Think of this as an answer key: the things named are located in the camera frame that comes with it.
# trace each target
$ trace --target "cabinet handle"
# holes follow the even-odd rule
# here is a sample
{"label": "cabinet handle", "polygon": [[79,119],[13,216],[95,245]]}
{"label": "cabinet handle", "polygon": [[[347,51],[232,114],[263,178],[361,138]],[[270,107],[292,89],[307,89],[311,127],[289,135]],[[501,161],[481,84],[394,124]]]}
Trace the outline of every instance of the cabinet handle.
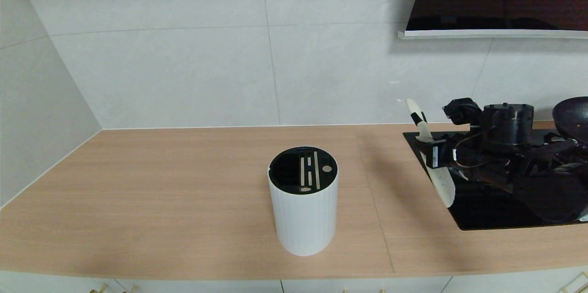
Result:
{"label": "cabinet handle", "polygon": [[[582,278],[582,276],[584,276],[584,279],[588,280],[588,271],[582,271],[582,273],[579,276],[577,276],[576,278],[574,278],[573,281],[571,281],[565,287],[563,287],[562,289],[560,289],[558,292],[561,292],[561,293],[571,293],[570,291],[568,291],[568,287],[569,286],[572,286],[572,284],[574,284],[577,280],[579,280],[580,278]],[[576,291],[574,291],[573,293],[588,293],[588,282],[585,282],[581,287],[579,287],[578,289],[576,289]]]}
{"label": "cabinet handle", "polygon": [[104,293],[104,291],[106,291],[107,288],[108,288],[108,285],[103,284],[102,287],[100,287],[100,291],[93,289],[92,291],[90,291],[90,293]]}
{"label": "cabinet handle", "polygon": [[130,289],[130,293],[137,293],[138,289],[139,289],[139,287],[137,285],[133,285],[133,288]]}

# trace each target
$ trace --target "black wok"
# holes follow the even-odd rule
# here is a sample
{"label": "black wok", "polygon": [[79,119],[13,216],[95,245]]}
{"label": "black wok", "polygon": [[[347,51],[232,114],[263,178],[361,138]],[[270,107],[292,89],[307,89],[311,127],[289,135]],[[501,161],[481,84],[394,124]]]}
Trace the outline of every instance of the black wok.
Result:
{"label": "black wok", "polygon": [[557,103],[552,115],[561,136],[588,144],[588,96],[570,98]]}

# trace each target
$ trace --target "cable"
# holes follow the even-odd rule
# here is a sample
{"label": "cable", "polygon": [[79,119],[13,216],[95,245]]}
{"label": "cable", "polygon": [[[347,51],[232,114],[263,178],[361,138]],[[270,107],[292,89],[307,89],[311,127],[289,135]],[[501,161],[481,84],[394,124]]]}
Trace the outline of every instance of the cable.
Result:
{"label": "cable", "polygon": [[468,138],[463,138],[462,140],[458,141],[457,144],[455,144],[455,147],[453,148],[453,160],[455,161],[455,164],[456,165],[458,165],[458,166],[460,166],[462,168],[469,169],[469,168],[476,168],[476,167],[479,167],[479,166],[482,166],[482,165],[485,165],[485,164],[490,163],[490,161],[486,161],[485,163],[478,163],[478,164],[475,164],[475,165],[463,165],[463,164],[459,163],[459,161],[458,161],[458,150],[457,150],[458,146],[460,144],[462,144],[462,142],[464,142],[466,140],[470,140],[472,138],[476,138],[477,136],[479,136],[481,134],[482,134],[482,132],[479,132],[477,134],[474,134],[474,135],[469,136]]}

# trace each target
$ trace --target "white spatula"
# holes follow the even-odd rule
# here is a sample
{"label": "white spatula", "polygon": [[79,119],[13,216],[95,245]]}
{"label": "white spatula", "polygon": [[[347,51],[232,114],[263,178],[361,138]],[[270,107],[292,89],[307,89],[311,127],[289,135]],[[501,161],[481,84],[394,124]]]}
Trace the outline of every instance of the white spatula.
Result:
{"label": "white spatula", "polygon": [[[429,124],[425,121],[424,113],[418,107],[418,104],[412,100],[407,99],[406,105],[411,114],[416,114],[418,119],[413,115],[414,124],[418,127],[419,135],[417,137],[418,140],[423,142],[433,141],[433,136],[431,135],[431,130],[429,129]],[[427,163],[427,158],[423,153],[420,154],[423,157],[424,163]],[[433,182],[433,186],[435,190],[437,190],[437,194],[443,201],[445,207],[450,207],[453,204],[455,199],[455,183],[453,182],[453,178],[451,178],[451,174],[447,168],[436,168],[431,169],[427,166],[427,171]]]}

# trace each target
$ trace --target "wooden countertop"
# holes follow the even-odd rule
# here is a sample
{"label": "wooden countertop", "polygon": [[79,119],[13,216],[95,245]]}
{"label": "wooden countertop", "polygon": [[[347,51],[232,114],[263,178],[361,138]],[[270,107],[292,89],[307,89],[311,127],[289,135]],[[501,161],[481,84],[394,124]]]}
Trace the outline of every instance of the wooden countertop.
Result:
{"label": "wooden countertop", "polygon": [[[588,225],[461,231],[401,135],[409,130],[414,126],[103,130],[2,209],[0,270],[212,280],[588,264],[580,247]],[[300,145],[332,153],[341,174],[334,239],[311,257],[281,247],[267,188],[271,159]]]}

